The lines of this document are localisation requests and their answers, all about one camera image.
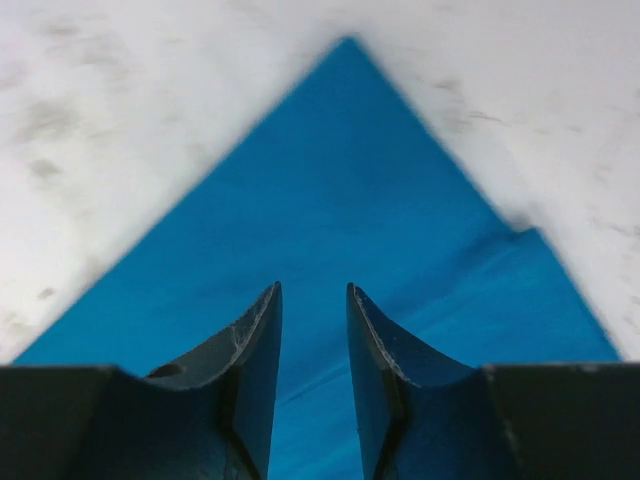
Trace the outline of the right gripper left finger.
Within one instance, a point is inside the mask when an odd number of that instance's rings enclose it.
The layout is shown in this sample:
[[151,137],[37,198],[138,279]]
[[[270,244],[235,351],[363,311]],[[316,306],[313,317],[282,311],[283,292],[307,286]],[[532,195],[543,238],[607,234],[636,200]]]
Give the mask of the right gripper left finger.
[[282,290],[144,377],[115,366],[1,371],[5,479],[264,479]]

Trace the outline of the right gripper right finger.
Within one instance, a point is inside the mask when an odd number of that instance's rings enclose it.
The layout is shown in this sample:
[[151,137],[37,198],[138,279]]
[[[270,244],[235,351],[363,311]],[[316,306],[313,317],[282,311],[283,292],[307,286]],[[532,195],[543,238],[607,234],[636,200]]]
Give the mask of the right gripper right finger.
[[473,368],[346,290],[362,471],[368,479],[635,479],[639,367]]

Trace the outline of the blue t shirt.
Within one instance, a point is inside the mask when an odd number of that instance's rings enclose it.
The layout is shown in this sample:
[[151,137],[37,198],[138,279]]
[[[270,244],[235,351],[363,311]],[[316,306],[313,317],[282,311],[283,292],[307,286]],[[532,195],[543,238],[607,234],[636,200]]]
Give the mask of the blue t shirt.
[[362,475],[348,284],[469,365],[618,359],[540,233],[503,221],[346,39],[18,363],[144,374],[273,282],[273,479]]

